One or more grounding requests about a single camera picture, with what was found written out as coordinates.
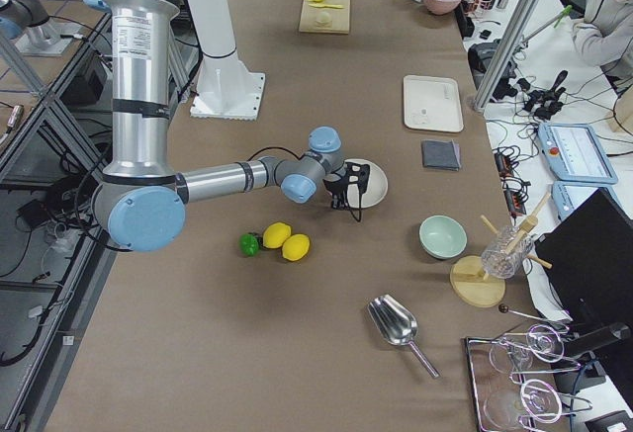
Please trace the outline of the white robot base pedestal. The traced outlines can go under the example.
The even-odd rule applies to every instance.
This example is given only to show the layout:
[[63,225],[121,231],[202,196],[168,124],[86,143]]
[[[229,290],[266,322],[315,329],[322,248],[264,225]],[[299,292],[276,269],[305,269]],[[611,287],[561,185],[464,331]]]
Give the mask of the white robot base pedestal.
[[202,52],[191,115],[254,121],[265,75],[240,60],[227,0],[187,0]]

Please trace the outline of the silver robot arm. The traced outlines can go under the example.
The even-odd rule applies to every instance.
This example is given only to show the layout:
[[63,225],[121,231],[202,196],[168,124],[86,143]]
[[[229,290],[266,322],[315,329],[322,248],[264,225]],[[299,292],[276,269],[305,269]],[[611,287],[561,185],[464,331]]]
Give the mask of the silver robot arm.
[[370,168],[348,161],[337,131],[313,130],[297,160],[174,171],[167,161],[168,89],[195,87],[195,117],[253,120],[265,77],[239,59],[227,0],[84,0],[112,18],[113,155],[92,198],[100,225],[120,246],[153,251],[181,232],[191,202],[277,186],[295,203],[319,185],[336,204],[349,186],[365,192]]

